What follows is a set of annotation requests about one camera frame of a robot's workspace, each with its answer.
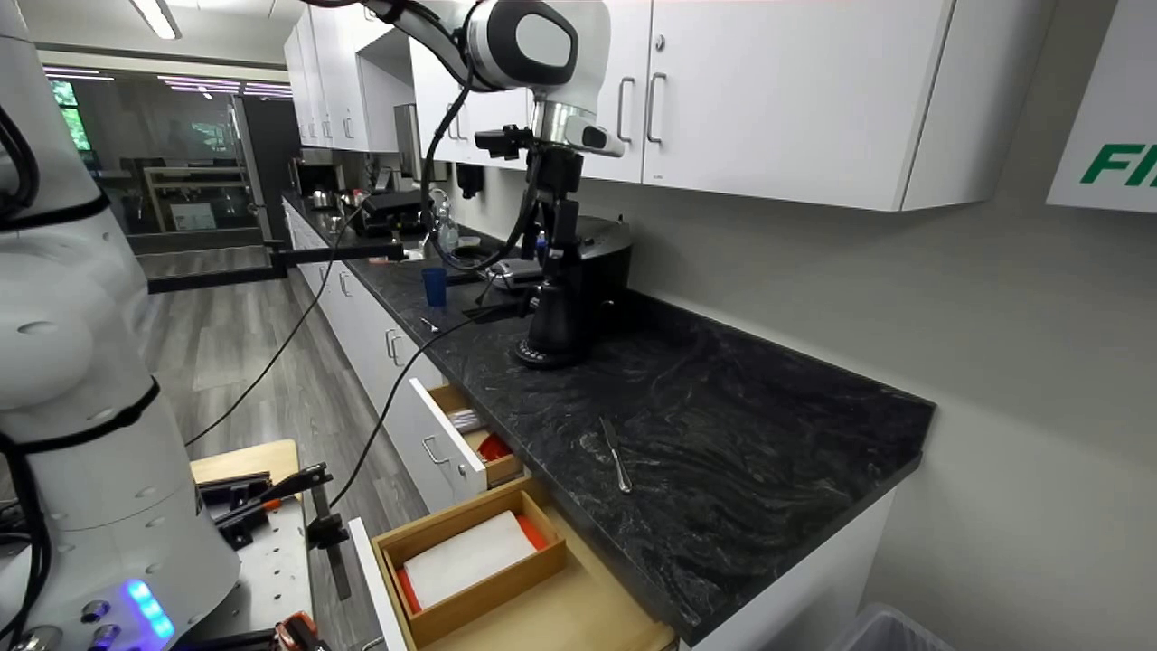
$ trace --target black cable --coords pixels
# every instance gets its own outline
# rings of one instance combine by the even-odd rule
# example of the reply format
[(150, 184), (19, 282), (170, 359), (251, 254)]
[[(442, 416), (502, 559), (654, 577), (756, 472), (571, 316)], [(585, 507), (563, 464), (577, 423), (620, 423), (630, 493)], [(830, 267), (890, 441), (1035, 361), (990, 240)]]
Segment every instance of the black cable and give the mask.
[(330, 284), (330, 271), (332, 264), (326, 264), (326, 275), (324, 275), (324, 284), (320, 291), (311, 296), (311, 302), (302, 311), (302, 319), (293, 323), (291, 337), (278, 343), (278, 352), (268, 359), (268, 366), (252, 376), (252, 382), (209, 423), (203, 425), (195, 436), (185, 441), (185, 447), (199, 443), (208, 435), (215, 435), (226, 418), (232, 418), (244, 400), (266, 382), (266, 376), (278, 366), (278, 359), (291, 352), (291, 343), (297, 338), (302, 325), (320, 311), (324, 302), (324, 291)]
[(0, 536), (3, 530), (29, 530), (23, 502), (3, 502), (0, 507)]
[(492, 267), (495, 259), (510, 256), (510, 249), (518, 246), (518, 240), (521, 240), (521, 230), (528, 228), (532, 218), (536, 218), (536, 189), (528, 184), (525, 196), (521, 196), (518, 221), (515, 221), (510, 235), (506, 235), (506, 242), (495, 254), (487, 254), (484, 259), (446, 275), (446, 282), (450, 284), (475, 282), (484, 267)]
[(39, 489), (37, 489), (37, 472), (29, 464), (14, 464), (23, 460), (23, 447), (0, 429), (0, 451), (10, 467), (10, 484), (14, 484), (14, 500), (27, 514), (29, 524), (29, 546), (32, 546), (32, 559), (29, 559), (29, 577), (27, 577), (27, 598), (23, 607), (3, 621), (0, 640), (8, 636), (10, 643), (27, 633), (27, 621), (48, 584), (52, 575), (52, 536), (45, 524), (45, 511), (39, 511)]
[(462, 66), (467, 66), (467, 70), (475, 70), (475, 61), (467, 56), (467, 36), (471, 36), (467, 29), (471, 29), (475, 13), (481, 12), (481, 4), (484, 4), (484, 0), (475, 0), (475, 6), (467, 12), (467, 17), (462, 17), (461, 33), (455, 33), (461, 54), (462, 54)]
[(446, 107), (437, 131), (433, 131), (433, 141), (428, 147), (428, 159), (425, 159), (425, 211), (428, 211), (428, 225), (433, 228), (433, 196), (432, 196), (432, 180), (433, 180), (433, 154), (437, 154), (437, 144), (446, 136), (446, 131), (455, 121), (455, 114), (462, 112), (467, 96), (471, 96), (471, 79), (475, 71), (467, 77), (461, 96)]
[(32, 536), (29, 530), (0, 530), (0, 546), (29, 546)]
[(467, 325), (471, 325), (471, 323), (461, 323), (461, 325), (454, 325), (454, 329), (446, 329), (446, 332), (433, 332), (421, 352), (410, 353), (410, 361), (402, 366), (398, 378), (392, 382), (387, 405), (384, 405), (384, 408), (377, 412), (377, 418), (373, 418), (373, 429), (369, 429), (369, 436), (367, 436), (367, 443), (362, 443), (362, 451), (358, 451), (358, 464), (355, 464), (349, 484), (330, 500), (330, 511), (336, 511), (336, 502), (355, 489), (355, 481), (358, 481), (367, 460), (369, 460), (369, 447), (373, 447), (377, 435), (384, 429), (387, 412), (392, 412), (392, 405), (395, 405), (395, 393), (398, 393), (402, 378), (410, 376), (410, 370), (412, 370), (437, 338), (450, 338), (454, 332), (461, 332), (461, 329), (467, 329)]
[(14, 174), (19, 174), (19, 189), (0, 190), (0, 221), (8, 221), (19, 211), (32, 207), (32, 199), (39, 190), (39, 165), (37, 165), (29, 141), (23, 136), (23, 131), (10, 121), (10, 114), (3, 107), (0, 107), (0, 144), (8, 147)]

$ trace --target open drawer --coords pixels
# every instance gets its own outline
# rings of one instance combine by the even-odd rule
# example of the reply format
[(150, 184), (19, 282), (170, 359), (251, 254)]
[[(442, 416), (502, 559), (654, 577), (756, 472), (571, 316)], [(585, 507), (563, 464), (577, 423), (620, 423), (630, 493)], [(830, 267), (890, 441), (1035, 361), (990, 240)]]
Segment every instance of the open drawer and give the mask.
[[(502, 502), (532, 496), (542, 507), (554, 536), (563, 541), (563, 559), (549, 575), (521, 575), (521, 589), (506, 589), (502, 599), (461, 605), (461, 617), (450, 628), (416, 628), (404, 612), (404, 598), (392, 577), (387, 553), (421, 546), (432, 536), (446, 536), (455, 520), (462, 530), (495, 514)], [(674, 647), (674, 628), (654, 621), (608, 570), (608, 564), (583, 541), (583, 536), (549, 507), (536, 481), (502, 484), (455, 511), (412, 520), (381, 540), (367, 536), (362, 520), (351, 520), (351, 540), (369, 584), (377, 621), (387, 647), (410, 651), (487, 651), (487, 647), (549, 647), (549, 651), (661, 651)]]
[(461, 416), (471, 408), (462, 390), (455, 385), (428, 385), (421, 376), (410, 376), (404, 423), (398, 423), (395, 436), (404, 460), (404, 469), (416, 478), (432, 511), (446, 511), (467, 502), (495, 484), (506, 484), (521, 472), (518, 454), (477, 423), (462, 423)]

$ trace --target kitchen counter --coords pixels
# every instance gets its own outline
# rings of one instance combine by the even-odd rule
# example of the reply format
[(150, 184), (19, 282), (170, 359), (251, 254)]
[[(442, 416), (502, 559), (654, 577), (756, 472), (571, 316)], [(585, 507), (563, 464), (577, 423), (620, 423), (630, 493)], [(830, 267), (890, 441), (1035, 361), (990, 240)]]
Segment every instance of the kitchen counter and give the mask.
[[(909, 478), (935, 418), (923, 397), (647, 296), (625, 299), (630, 325), (583, 366), (532, 373), (510, 353), (525, 319), (462, 325), (481, 284), (428, 306), (425, 264), (349, 267), (416, 343), (442, 325), (432, 361), (689, 643)], [(630, 496), (579, 447), (596, 425), (614, 425)]]

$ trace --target drawer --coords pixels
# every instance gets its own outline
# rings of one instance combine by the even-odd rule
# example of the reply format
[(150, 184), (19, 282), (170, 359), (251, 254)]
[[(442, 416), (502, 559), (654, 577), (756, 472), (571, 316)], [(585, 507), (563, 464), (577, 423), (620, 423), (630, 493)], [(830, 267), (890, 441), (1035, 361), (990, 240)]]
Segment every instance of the drawer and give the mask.
[(518, 454), (484, 460), (481, 443), (492, 436), (487, 429), (461, 429), (454, 412), (471, 408), (471, 400), (455, 385), (432, 385), (421, 376), (410, 376), (412, 418), (402, 436), (421, 436), (428, 443), (432, 464), (442, 469), (454, 502), (475, 500), (502, 481), (518, 478)]
[[(402, 589), (387, 577), (392, 567), (377, 546), (437, 540), (450, 520), (481, 520), (495, 514), (498, 502), (518, 496), (532, 496), (542, 507), (542, 517), (554, 524), (554, 536), (563, 541), (563, 564), (549, 575), (525, 575), (521, 584), (510, 589), (498, 605), (475, 605), (484, 612), (471, 612), (467, 617), (454, 617), (454, 625), (416, 628)], [(654, 621), (608, 570), (608, 564), (585, 546), (585, 540), (554, 511), (548, 493), (536, 481), (502, 484), (481, 500), (471, 500), (455, 511), (412, 520), (381, 540), (369, 540), (362, 520), (351, 520), (351, 540), (358, 549), (358, 564), (369, 584), (369, 599), (387, 647), (410, 651), (481, 651), (481, 647), (549, 647), (549, 651), (661, 651), (674, 647), (675, 636), (671, 625)]]
[(377, 302), (355, 271), (336, 282), (336, 338), (373, 408), (387, 405), (398, 378), (395, 319)]

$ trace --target cabinet handle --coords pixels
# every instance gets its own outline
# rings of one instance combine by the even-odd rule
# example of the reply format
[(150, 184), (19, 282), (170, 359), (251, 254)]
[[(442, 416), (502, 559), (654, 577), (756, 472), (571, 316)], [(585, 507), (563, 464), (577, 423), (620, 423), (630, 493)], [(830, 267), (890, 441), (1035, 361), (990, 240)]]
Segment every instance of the cabinet handle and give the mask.
[(647, 83), (647, 141), (651, 144), (661, 144), (661, 133), (654, 133), (657, 83), (671, 83), (667, 71), (654, 71)]
[(620, 79), (620, 141), (630, 141), (632, 144), (632, 136), (625, 136), (625, 112), (622, 112), (622, 103), (625, 103), (625, 85), (642, 85), (632, 77), (622, 77)]
[(387, 329), (387, 359), (398, 366), (398, 338), (395, 338), (395, 329)]
[(446, 460), (442, 460), (442, 447), (437, 447), (437, 441), (433, 436), (428, 436), (428, 454), (432, 454), (432, 464), (433, 467), (442, 467)]

